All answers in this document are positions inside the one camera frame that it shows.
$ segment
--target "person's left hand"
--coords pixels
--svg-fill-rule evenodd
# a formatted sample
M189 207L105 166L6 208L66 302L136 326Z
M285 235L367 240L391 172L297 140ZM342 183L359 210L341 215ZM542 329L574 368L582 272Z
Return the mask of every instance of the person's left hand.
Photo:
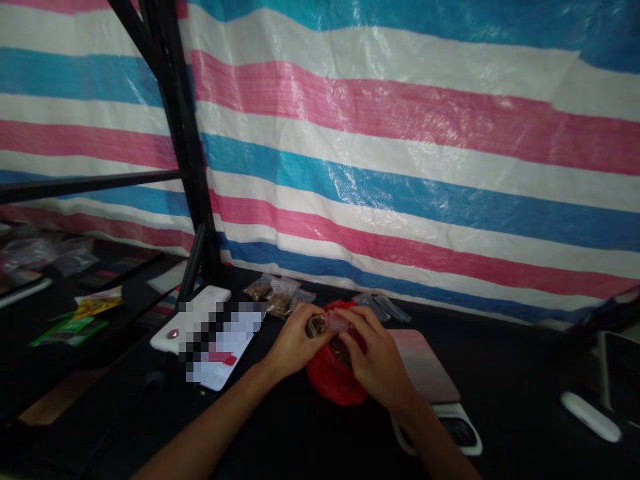
M324 310L316 305L300 305L282 327L280 335L264 359L278 381L302 370L318 350L335 335L334 332L324 332L314 339L307 336L305 326L316 314L322 315Z

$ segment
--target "metal shelf frame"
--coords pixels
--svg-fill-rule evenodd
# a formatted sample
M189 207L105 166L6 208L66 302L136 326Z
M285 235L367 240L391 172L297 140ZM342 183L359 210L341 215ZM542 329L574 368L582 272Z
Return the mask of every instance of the metal shelf frame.
M219 243L175 0L140 0L140 14L131 0L109 4L156 77L178 169L0 185L0 204L180 179L193 230L198 232L197 258L190 262L201 265L204 278L213 280L220 272Z

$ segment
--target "yellow packet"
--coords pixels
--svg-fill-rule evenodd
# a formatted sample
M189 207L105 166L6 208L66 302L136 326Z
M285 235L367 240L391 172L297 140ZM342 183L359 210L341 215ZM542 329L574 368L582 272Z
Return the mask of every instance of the yellow packet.
M78 308L73 314L72 320L92 317L124 303L124 300L122 300L122 285L110 290L92 293L86 297L76 297L75 301L78 304Z

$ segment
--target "green packet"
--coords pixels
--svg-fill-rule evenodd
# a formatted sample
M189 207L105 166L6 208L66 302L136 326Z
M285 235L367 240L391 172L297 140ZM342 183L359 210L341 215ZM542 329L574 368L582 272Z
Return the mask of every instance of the green packet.
M29 346L37 347L38 345L51 343L66 343L72 347L77 347L84 340L109 324L108 321L98 320L95 317L85 317L78 320L72 320L72 317L73 312L64 315L58 325L44 335L40 335Z

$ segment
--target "screen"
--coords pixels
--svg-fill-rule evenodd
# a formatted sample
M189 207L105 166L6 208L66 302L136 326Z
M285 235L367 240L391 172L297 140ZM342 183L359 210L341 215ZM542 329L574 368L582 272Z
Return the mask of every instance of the screen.
M611 409L640 426L640 343L605 334Z

